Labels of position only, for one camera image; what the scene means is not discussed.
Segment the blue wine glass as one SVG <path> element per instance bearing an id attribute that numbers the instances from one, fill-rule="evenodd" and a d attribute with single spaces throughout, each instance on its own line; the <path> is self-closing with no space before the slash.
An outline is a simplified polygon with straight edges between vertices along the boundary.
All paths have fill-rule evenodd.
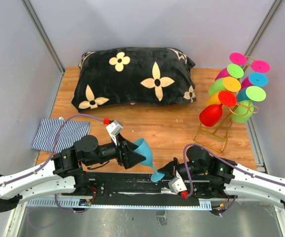
<path id="1" fill-rule="evenodd" d="M 162 178 L 164 178 L 165 174 L 159 172 L 153 165 L 153 153 L 152 153 L 150 146 L 146 142 L 146 140 L 143 138 L 140 138 L 136 140 L 134 144 L 137 145 L 137 148 L 134 149 L 134 152 L 145 157 L 145 160 L 140 162 L 139 164 L 144 165 L 144 166 L 149 166 L 153 170 L 153 174 L 151 175 L 150 180 L 152 182 L 158 182 Z"/>

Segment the light green wine glass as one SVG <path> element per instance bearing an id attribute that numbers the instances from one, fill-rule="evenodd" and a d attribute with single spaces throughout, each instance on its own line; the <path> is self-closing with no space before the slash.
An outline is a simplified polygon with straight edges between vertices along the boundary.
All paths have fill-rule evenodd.
<path id="1" fill-rule="evenodd" d="M 233 111 L 231 118 L 237 123 L 245 123 L 252 116 L 254 105 L 250 100 L 243 100 L 239 103 L 240 105 Z"/>

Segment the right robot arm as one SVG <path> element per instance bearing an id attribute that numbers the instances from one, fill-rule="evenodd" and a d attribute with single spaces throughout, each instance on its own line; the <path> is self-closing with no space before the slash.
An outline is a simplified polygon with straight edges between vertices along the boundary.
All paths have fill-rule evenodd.
<path id="1" fill-rule="evenodd" d="M 165 178 L 175 182 L 184 198 L 243 197 L 270 203 L 285 210 L 285 178 L 271 176 L 221 158 L 203 146 L 189 144 L 183 153 L 159 169 Z"/>

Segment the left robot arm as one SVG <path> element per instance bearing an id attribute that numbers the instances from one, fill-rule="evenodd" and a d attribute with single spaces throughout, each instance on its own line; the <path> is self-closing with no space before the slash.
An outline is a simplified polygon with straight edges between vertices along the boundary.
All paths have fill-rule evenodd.
<path id="1" fill-rule="evenodd" d="M 116 142 L 99 145 L 93 135 L 86 135 L 71 148 L 64 149 L 48 162 L 3 176 L 0 174 L 0 213 L 28 200 L 48 195 L 87 195 L 95 188 L 83 166 L 104 164 L 116 159 L 125 169 L 146 161 L 148 155 L 136 144 L 117 136 Z"/>

